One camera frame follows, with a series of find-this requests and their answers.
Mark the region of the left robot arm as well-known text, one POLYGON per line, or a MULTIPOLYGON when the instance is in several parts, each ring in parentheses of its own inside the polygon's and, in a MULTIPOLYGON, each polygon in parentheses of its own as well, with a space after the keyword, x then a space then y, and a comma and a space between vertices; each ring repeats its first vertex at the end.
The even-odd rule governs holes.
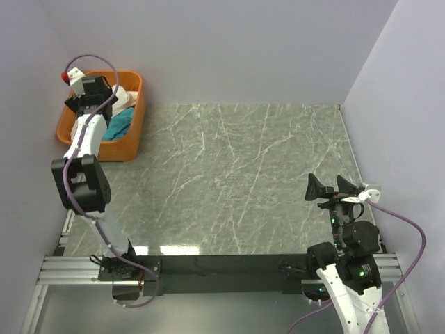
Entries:
POLYGON ((112 118, 117 90, 102 75, 64 75, 74 94, 65 105, 75 114, 77 128, 63 158, 51 163, 51 171, 65 208, 80 216, 94 232, 102 256, 90 256, 102 273, 118 280, 135 278, 136 254, 131 242, 118 232, 107 206, 111 188, 97 158, 102 137, 112 118))

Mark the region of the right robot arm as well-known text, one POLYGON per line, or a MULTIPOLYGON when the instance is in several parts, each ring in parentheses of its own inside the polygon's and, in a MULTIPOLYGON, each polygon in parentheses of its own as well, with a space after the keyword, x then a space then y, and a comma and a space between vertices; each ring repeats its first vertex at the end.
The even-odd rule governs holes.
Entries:
POLYGON ((337 187, 308 176, 305 200, 319 201, 329 212, 333 241, 307 250, 309 268, 322 280, 345 333, 388 333, 382 301, 382 280, 374 255, 380 251, 380 231, 354 213, 365 202, 376 204, 380 189, 355 186, 337 176, 337 187))

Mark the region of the white t shirt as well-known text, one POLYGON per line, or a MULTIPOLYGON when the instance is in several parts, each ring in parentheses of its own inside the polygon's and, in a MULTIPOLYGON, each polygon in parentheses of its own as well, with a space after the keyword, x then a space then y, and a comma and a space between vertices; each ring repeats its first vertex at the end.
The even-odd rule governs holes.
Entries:
POLYGON ((122 86, 119 86, 117 93, 118 100, 113 104, 112 117, 116 116, 121 111, 129 107, 134 108, 136 105, 137 97, 138 97, 137 91, 128 91, 125 90, 122 86))

